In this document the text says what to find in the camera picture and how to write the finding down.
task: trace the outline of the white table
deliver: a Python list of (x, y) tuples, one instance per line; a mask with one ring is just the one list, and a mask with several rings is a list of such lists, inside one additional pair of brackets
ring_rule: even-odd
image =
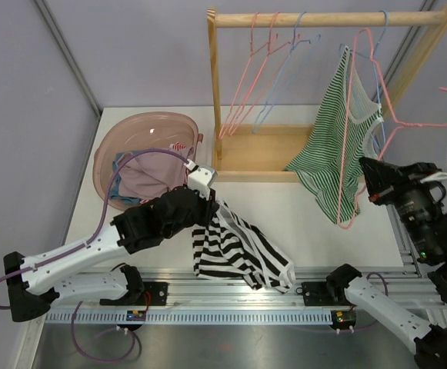
[[(283, 109), (286, 109), (288, 122), (291, 116), (303, 118), (307, 114), (300, 107), (277, 107), (274, 119), (279, 119)], [(214, 124), (212, 107), (106, 108), (88, 160), (67, 242), (90, 235), (98, 224), (102, 200), (92, 183), (95, 150), (115, 124), (130, 115), (146, 111), (174, 111), (194, 119), (205, 136), (198, 146), (196, 161), (210, 164)], [(270, 118), (268, 123), (276, 124), (277, 121)], [(313, 196), (298, 183), (216, 183), (214, 189), (234, 212), (257, 225), (297, 267), (334, 267), (343, 263), (357, 268), (403, 266), (387, 211), (385, 207), (370, 204), (366, 192), (360, 197), (362, 213), (352, 228), (345, 231), (325, 217)], [(119, 213), (109, 208), (107, 221)], [(100, 266), (109, 267), (121, 261), (144, 268), (192, 269), (191, 232), (184, 230), (174, 238), (163, 241), (157, 248), (141, 251), (127, 260), (111, 260)]]

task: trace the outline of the blue cloth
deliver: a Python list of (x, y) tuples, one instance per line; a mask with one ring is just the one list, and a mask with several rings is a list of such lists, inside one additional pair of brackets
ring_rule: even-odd
[[(118, 154), (115, 155), (115, 160), (112, 162), (112, 171), (115, 172), (117, 170), (117, 163), (119, 161), (119, 159), (121, 158), (121, 156), (123, 156), (123, 152), (119, 152)], [(115, 177), (115, 181), (114, 181), (114, 185), (112, 186), (112, 189), (110, 190), (109, 193), (109, 197), (112, 200), (120, 200), (122, 201), (124, 204), (126, 205), (137, 205), (139, 204), (139, 202), (141, 201), (140, 198), (128, 198), (128, 197), (123, 197), (120, 194), (118, 194), (118, 185), (119, 183), (121, 183), (121, 176), (117, 175)]]

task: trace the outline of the striped shirt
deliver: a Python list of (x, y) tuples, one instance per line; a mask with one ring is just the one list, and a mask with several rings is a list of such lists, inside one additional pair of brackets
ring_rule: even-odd
[[(312, 134), (300, 154), (285, 168), (285, 171), (297, 174), (300, 182), (314, 194), (319, 207), (333, 223), (336, 223), (338, 214), (346, 95), (352, 67), (350, 62), (351, 52), (345, 48), (322, 99)], [(381, 105), (369, 99), (354, 71), (343, 172), (341, 222), (353, 216), (355, 193), (359, 177), (362, 176), (359, 159), (362, 156), (376, 158), (371, 133), (381, 122)]]
[(254, 225), (224, 202), (207, 228), (192, 231), (194, 272), (209, 279), (243, 278), (252, 289), (285, 293), (295, 283), (293, 263)]

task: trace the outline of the gray floor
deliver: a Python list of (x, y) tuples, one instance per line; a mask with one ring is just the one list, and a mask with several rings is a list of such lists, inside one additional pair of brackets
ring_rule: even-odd
[[(371, 318), (361, 317), (359, 325)], [(105, 325), (79, 325), (78, 342), (96, 357), (114, 358), (130, 338), (112, 332), (92, 337)], [(328, 327), (286, 326), (144, 326), (137, 333), (138, 350), (116, 368), (241, 369), (241, 368), (416, 368), (412, 355), (380, 324), (371, 330), (336, 336)], [(46, 325), (33, 368), (105, 368), (75, 353), (68, 325)]]

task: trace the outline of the black and white striped shirt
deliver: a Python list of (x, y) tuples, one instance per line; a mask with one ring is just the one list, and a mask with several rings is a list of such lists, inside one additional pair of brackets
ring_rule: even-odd
[(219, 201), (219, 210), (207, 228), (192, 231), (194, 272), (198, 277), (242, 277), (253, 289), (263, 286), (286, 292), (295, 283), (294, 265), (254, 225)]

